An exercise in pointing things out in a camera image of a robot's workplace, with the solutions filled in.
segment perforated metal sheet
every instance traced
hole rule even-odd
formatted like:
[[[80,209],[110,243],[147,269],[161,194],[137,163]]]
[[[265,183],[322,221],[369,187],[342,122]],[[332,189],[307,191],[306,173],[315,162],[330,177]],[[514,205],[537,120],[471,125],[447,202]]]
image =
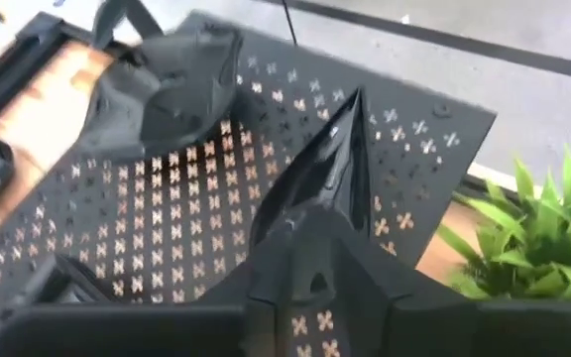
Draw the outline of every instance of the perforated metal sheet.
[[[205,143],[128,165],[66,155],[0,227],[0,309],[54,251],[124,301],[199,298],[246,259],[262,196],[358,85],[375,138],[373,239],[415,265],[495,118],[250,31],[238,83],[231,119]],[[335,318],[294,316],[292,354],[338,356]]]

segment concrete floor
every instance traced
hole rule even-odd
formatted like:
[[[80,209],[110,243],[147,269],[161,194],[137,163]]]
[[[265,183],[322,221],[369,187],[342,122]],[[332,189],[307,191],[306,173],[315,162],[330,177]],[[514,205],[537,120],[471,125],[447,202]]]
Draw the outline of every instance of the concrete floor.
[[[565,0],[316,0],[353,11],[571,59],[571,2]],[[4,13],[51,12],[90,28],[98,0],[9,0]],[[191,9],[207,10],[274,36],[289,37],[281,8],[251,0],[146,0],[164,28]],[[513,173],[513,157],[527,163],[537,182],[550,168],[560,177],[564,144],[571,147],[571,78],[487,59],[395,35],[292,11],[303,46],[373,71],[426,86],[499,113],[477,163]],[[117,33],[135,40],[132,29]]]

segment wooden surface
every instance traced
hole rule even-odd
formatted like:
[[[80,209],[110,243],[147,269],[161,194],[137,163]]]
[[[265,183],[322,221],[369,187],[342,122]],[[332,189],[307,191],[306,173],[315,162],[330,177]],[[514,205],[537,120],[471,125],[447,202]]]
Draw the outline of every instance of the wooden surface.
[[[11,39],[11,34],[0,36],[0,53]],[[2,111],[0,138],[14,150],[16,176],[0,198],[0,222],[76,140],[94,81],[109,62],[111,59],[105,54],[81,44],[67,44]],[[475,244],[475,219],[471,210],[452,203],[444,222]],[[436,236],[418,268],[443,282],[460,261]]]

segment black cable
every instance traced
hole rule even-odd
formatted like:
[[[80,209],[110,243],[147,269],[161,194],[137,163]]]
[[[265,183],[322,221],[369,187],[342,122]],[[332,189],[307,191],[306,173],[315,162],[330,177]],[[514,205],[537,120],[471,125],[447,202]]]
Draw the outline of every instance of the black cable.
[[[295,46],[298,46],[296,35],[294,34],[294,27],[292,26],[292,19],[289,17],[289,9],[287,8],[286,0],[282,0],[282,4],[284,4],[285,17],[287,18],[287,25],[289,26],[289,33],[292,36],[292,41]]]

